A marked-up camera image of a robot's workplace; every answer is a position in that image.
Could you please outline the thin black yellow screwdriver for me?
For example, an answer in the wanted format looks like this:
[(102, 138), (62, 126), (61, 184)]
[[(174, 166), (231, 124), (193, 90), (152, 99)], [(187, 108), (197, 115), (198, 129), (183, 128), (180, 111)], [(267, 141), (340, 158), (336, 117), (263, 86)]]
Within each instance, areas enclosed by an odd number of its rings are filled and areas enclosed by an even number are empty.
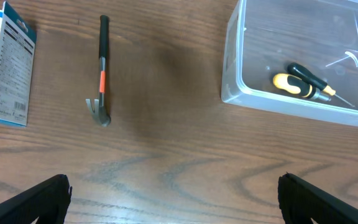
[(304, 82), (316, 87), (317, 89), (327, 93), (328, 95), (335, 96), (335, 97), (339, 98), (340, 100), (342, 100), (343, 102), (345, 102), (349, 106), (351, 106), (353, 108), (356, 107), (352, 103), (350, 103), (347, 100), (345, 100), (344, 98), (340, 97), (336, 93), (336, 90), (331, 88), (325, 81), (323, 81), (322, 79), (320, 79), (316, 75), (312, 74), (307, 68), (305, 68), (304, 66), (300, 65), (299, 63), (295, 63), (295, 62), (290, 63), (287, 66), (287, 71), (289, 72), (289, 74), (294, 75), (294, 76), (296, 76), (298, 78), (301, 78)]

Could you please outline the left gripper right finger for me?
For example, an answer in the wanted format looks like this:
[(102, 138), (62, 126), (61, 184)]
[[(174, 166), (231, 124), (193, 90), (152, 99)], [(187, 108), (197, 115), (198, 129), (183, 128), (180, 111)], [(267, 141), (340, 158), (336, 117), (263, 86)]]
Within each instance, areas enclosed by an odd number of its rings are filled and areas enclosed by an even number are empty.
[(291, 173), (278, 179), (278, 202), (286, 224), (358, 224), (358, 209)]

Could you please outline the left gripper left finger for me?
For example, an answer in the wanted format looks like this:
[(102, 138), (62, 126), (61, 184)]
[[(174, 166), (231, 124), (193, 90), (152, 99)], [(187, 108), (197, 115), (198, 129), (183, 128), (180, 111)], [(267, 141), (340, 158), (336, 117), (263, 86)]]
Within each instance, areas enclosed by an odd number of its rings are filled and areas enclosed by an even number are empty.
[(68, 177), (64, 174), (55, 175), (0, 203), (0, 224), (63, 224), (71, 195), (72, 187)]

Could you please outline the yellow black stubby screwdriver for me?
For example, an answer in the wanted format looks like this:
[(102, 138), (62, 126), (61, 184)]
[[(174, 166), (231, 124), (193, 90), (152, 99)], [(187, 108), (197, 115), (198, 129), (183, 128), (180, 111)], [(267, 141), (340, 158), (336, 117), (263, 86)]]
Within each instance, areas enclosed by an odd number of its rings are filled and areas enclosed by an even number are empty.
[(328, 95), (322, 93), (315, 86), (304, 82), (302, 79), (287, 73), (278, 73), (273, 77), (273, 84), (281, 90), (305, 99), (331, 101)]

